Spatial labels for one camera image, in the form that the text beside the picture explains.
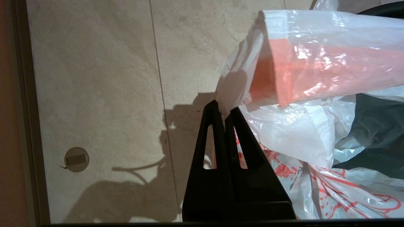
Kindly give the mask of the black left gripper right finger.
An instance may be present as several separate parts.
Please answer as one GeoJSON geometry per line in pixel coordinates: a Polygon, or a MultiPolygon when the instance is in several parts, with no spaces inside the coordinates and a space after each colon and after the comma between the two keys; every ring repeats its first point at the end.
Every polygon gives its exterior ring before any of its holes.
{"type": "Polygon", "coordinates": [[[290,198],[239,108],[225,119],[232,187],[237,202],[286,203],[290,198]]]}

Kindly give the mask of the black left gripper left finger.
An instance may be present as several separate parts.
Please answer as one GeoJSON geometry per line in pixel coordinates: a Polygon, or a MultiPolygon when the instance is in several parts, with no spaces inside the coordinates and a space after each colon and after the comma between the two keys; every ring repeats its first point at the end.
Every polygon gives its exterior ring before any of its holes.
{"type": "Polygon", "coordinates": [[[202,202],[224,202],[232,200],[233,189],[230,168],[226,160],[227,141],[218,102],[213,100],[203,109],[195,151],[189,172],[184,205],[202,202]],[[204,156],[208,127],[212,127],[216,157],[216,169],[205,169],[204,156]]]}

